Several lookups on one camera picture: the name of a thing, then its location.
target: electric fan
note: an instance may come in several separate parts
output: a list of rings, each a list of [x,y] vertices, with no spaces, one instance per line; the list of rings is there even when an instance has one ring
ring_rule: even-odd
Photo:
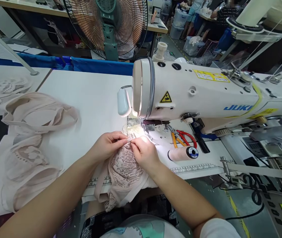
[[[127,61],[141,47],[147,30],[146,0],[64,0],[83,42],[112,61]]]

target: yellow warning triangle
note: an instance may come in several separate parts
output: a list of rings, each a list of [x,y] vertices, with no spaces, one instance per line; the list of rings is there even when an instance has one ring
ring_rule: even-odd
[[[160,103],[165,103],[165,102],[172,102],[170,94],[168,93],[168,91],[166,91],[166,93],[164,94],[164,96],[162,97]]]

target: clear plastic container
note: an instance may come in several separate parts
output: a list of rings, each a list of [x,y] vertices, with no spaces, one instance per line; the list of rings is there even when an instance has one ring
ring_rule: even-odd
[[[168,13],[161,13],[161,20],[166,25],[168,20]]]
[[[184,30],[184,27],[177,27],[177,26],[174,25],[174,22],[173,22],[172,23],[172,29],[171,29],[171,32],[170,32],[170,37],[174,40],[179,40],[183,30]]]
[[[186,54],[188,54],[189,56],[197,56],[201,48],[205,45],[205,43],[197,42],[193,46],[192,44],[189,43],[191,38],[192,36],[188,36],[186,38],[186,43],[184,45],[183,51],[186,52]]]
[[[163,0],[162,13],[169,14],[172,8],[172,0]]]
[[[173,21],[174,26],[184,27],[188,16],[189,14],[187,14],[186,12],[183,12],[180,9],[176,9]]]

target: white thread spool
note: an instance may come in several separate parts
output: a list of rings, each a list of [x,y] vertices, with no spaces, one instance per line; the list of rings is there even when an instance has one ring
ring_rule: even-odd
[[[192,146],[175,148],[167,152],[167,157],[171,161],[192,160],[198,157],[198,150]]]

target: pink bra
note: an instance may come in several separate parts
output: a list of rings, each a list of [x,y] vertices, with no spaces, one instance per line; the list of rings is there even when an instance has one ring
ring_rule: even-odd
[[[61,168],[38,149],[42,134],[76,123],[76,110],[42,93],[27,93],[0,105],[9,125],[0,142],[0,215],[16,212],[50,185]]]
[[[102,165],[94,196],[99,202],[105,202],[106,212],[111,211],[114,207],[122,207],[131,202],[143,188],[157,187],[144,169],[135,161],[131,140],[130,137],[128,143]],[[108,173],[111,177],[112,186],[108,193],[100,194],[103,178]]]

